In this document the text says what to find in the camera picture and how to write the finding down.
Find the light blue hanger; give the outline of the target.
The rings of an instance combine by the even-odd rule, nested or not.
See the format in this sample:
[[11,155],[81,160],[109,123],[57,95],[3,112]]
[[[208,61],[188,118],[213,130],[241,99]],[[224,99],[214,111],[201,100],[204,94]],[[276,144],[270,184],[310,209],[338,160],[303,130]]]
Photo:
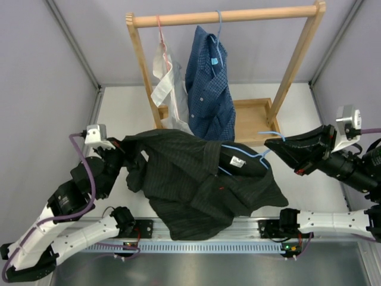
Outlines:
[[[286,141],[286,138],[285,136],[283,136],[281,133],[279,132],[275,132],[275,131],[265,131],[265,132],[259,132],[258,134],[271,134],[271,135],[277,135],[281,138],[281,140],[283,142]],[[265,152],[263,153],[257,153],[257,154],[251,154],[247,151],[244,151],[243,149],[239,148],[239,147],[233,147],[231,145],[226,145],[226,144],[222,144],[221,145],[222,147],[224,148],[228,148],[230,150],[235,150],[235,151],[238,151],[250,158],[259,158],[259,162],[267,169],[269,170],[269,166],[264,162],[265,158],[266,158],[266,155],[271,151],[270,149],[266,150]]]

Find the black striped shirt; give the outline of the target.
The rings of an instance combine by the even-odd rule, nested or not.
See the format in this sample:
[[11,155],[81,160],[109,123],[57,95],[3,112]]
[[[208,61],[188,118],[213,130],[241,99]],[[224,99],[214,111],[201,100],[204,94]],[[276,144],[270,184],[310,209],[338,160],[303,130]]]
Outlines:
[[143,192],[172,240],[207,240],[236,217],[289,204],[270,163],[244,144],[155,129],[120,145],[128,189]]

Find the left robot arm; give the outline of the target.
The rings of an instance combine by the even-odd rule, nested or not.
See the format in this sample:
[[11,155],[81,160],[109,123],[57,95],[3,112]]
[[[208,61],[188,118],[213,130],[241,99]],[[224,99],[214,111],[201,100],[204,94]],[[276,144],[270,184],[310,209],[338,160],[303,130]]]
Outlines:
[[32,282],[52,273],[69,257],[109,238],[127,238],[134,233],[135,218],[127,207],[116,207],[108,216],[68,235],[62,232],[95,208],[94,202],[108,198],[124,165],[120,141],[113,148],[97,148],[71,171],[72,179],[51,195],[41,215],[29,230],[13,243],[1,246],[6,261],[2,279],[7,283]]

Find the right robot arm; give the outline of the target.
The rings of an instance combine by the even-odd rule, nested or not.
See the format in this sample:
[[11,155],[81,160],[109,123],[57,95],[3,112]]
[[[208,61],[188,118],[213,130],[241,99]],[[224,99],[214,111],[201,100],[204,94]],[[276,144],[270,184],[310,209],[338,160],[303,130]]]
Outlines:
[[380,140],[365,154],[336,149],[338,133],[332,125],[287,138],[270,138],[264,145],[299,176],[319,170],[365,195],[374,203],[365,210],[345,213],[318,213],[283,209],[277,222],[278,232],[293,234],[338,232],[380,242]]

